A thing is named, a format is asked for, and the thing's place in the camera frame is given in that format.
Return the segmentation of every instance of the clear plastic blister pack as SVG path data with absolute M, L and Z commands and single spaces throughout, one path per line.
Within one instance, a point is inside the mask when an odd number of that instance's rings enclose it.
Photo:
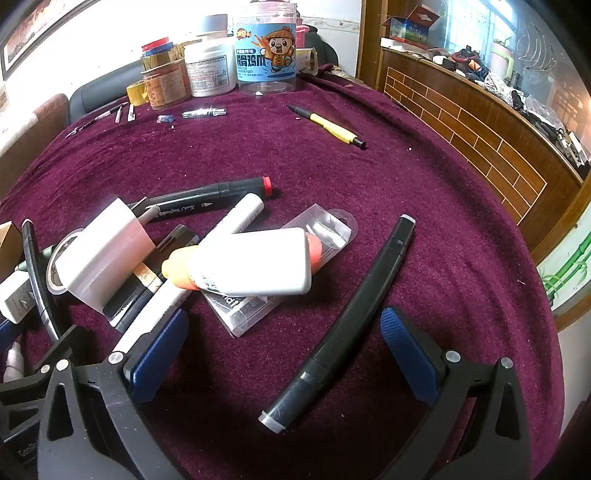
M 312 266 L 312 273 L 339 253 L 357 236 L 358 226 L 355 218 L 339 209 L 324 210 L 317 204 L 299 214 L 282 228 L 301 227 L 317 236 L 322 242 L 320 259 Z M 277 307 L 285 297 L 229 297 L 208 291 L 205 298 L 222 321 L 227 330 L 240 337 L 250 327 Z

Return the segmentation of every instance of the blue rubber grip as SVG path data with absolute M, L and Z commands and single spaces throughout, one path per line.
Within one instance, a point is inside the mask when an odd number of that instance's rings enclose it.
M 432 407 L 439 397 L 437 370 L 391 307 L 382 312 L 380 326 L 414 397 Z
M 130 396 L 135 405 L 151 401 L 189 334 L 189 317 L 178 310 L 131 372 Z
M 12 323 L 10 320 L 0 320 L 0 355 L 10 348 L 14 340 L 25 331 L 25 321 Z

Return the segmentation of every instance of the white pen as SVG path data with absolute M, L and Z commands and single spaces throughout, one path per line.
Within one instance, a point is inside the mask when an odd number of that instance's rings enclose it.
M 201 240 L 210 241 L 219 235 L 229 235 L 243 232 L 253 220 L 263 211 L 263 201 L 254 193 L 248 193 L 228 212 L 228 214 Z M 114 352 L 127 353 L 134 343 L 145 333 L 149 333 L 166 318 L 168 320 L 174 312 L 187 300 L 193 290 L 178 288 L 171 280 L 167 280 L 149 300 L 146 306 L 135 318 L 127 331 L 120 338 Z

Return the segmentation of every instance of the red marker cap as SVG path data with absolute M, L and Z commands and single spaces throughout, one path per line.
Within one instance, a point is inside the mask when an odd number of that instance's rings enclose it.
M 271 184 L 271 178 L 263 177 L 262 181 L 265 185 L 265 197 L 270 197 L 271 195 L 273 195 L 273 185 Z

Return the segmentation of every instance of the cartoon character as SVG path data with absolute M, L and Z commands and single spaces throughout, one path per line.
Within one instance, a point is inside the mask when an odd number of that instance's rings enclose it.
M 280 72 L 294 63 L 296 38 L 291 33 L 290 27 L 283 27 L 261 38 L 255 35 L 255 38 L 256 43 L 252 42 L 252 44 L 260 47 L 261 55 L 271 60 L 272 72 Z
M 244 28 L 239 28 L 236 32 L 236 38 L 238 40 L 244 40 L 245 38 L 250 38 L 252 32 L 247 32 Z

